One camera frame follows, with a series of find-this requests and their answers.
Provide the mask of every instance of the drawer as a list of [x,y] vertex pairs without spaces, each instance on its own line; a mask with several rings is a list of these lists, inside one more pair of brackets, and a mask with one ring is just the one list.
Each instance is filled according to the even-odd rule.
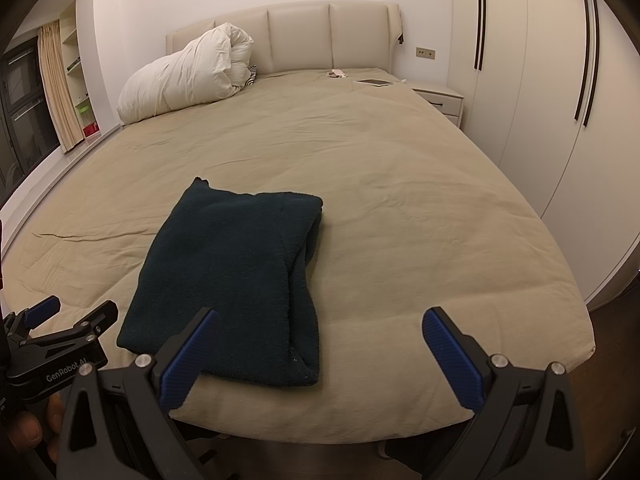
[[460,106],[462,99],[442,94],[432,94],[430,92],[415,91],[425,101],[430,102],[437,111],[445,115],[460,116]]
[[451,121],[455,126],[458,126],[458,118],[455,115],[446,115],[445,117]]

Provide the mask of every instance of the bed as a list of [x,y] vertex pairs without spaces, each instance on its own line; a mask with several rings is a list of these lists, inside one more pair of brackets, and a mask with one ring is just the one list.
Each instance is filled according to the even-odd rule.
[[[20,310],[49,294],[63,309],[41,332],[110,299],[109,366],[146,252],[194,177],[235,192],[322,197],[308,282],[321,378],[267,388],[201,376],[180,420],[223,433],[316,444],[370,442],[469,418],[422,340],[442,306],[488,353],[523,367],[590,357],[587,310],[553,238],[465,135],[392,76],[396,4],[303,2],[249,9],[169,34],[176,52],[216,24],[254,38],[256,83],[235,96],[118,133],[61,181],[4,262]],[[341,68],[347,78],[329,78]],[[356,82],[379,78],[393,85]]]

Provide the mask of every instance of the metal screw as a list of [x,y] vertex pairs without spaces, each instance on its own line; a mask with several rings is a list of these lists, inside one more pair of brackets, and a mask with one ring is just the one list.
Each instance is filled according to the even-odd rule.
[[556,375],[563,375],[566,372],[566,368],[562,363],[558,361],[551,363],[551,371]]
[[147,367],[151,364],[152,360],[153,359],[149,354],[140,354],[138,357],[136,357],[136,366],[138,368]]
[[92,366],[91,363],[84,363],[83,365],[80,365],[80,367],[78,368],[78,373],[82,376],[87,376],[91,373],[93,369],[94,367]]
[[496,368],[504,368],[509,364],[509,360],[502,354],[492,355],[491,362]]

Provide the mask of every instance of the dark green towel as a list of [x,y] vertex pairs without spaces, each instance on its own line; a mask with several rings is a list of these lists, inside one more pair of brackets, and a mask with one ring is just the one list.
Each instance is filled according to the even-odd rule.
[[318,320],[306,287],[322,200],[236,194],[196,178],[154,239],[118,346],[155,354],[203,307],[222,317],[205,371],[270,386],[318,382]]

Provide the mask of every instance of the zebra print pillow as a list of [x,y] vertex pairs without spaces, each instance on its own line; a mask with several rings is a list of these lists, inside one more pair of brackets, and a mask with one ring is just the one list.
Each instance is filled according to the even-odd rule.
[[251,75],[249,76],[249,79],[246,80],[246,83],[244,83],[244,86],[249,86],[255,83],[255,75],[258,73],[258,66],[251,65],[249,67],[249,72]]

